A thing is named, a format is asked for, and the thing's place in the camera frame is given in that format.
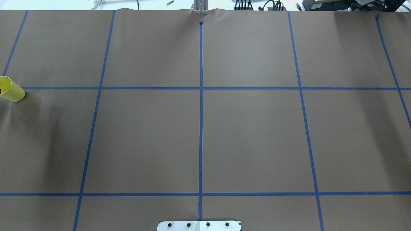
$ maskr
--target cable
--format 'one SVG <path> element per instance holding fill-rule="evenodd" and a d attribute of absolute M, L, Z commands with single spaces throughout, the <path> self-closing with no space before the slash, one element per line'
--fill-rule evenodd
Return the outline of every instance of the cable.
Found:
<path fill-rule="evenodd" d="M 296 8 L 299 10 L 299 11 L 302 11 L 302 8 L 301 8 L 301 6 L 300 6 L 300 4 L 296 4 Z"/>
<path fill-rule="evenodd" d="M 263 7 L 258 7 L 258 10 L 264 10 L 264 7 L 267 5 L 267 3 L 272 2 L 272 10 L 284 10 L 284 4 L 282 2 L 280 2 L 280 0 L 278 1 L 274 1 L 274 0 L 268 0 Z"/>
<path fill-rule="evenodd" d="M 404 7 L 405 9 L 407 9 L 409 12 L 411 12 L 411 9 L 408 8 L 406 5 L 402 4 L 401 6 Z"/>
<path fill-rule="evenodd" d="M 251 10 L 254 10 L 253 5 L 251 4 L 251 0 L 248 0 L 247 10 L 250 10 L 250 7 L 251 7 Z"/>

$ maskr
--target yellow cylinder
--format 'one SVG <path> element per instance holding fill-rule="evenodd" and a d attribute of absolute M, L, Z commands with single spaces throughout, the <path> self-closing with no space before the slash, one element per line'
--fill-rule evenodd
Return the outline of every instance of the yellow cylinder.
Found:
<path fill-rule="evenodd" d="M 7 76 L 0 76 L 0 97 L 13 102 L 24 98 L 24 90 Z"/>

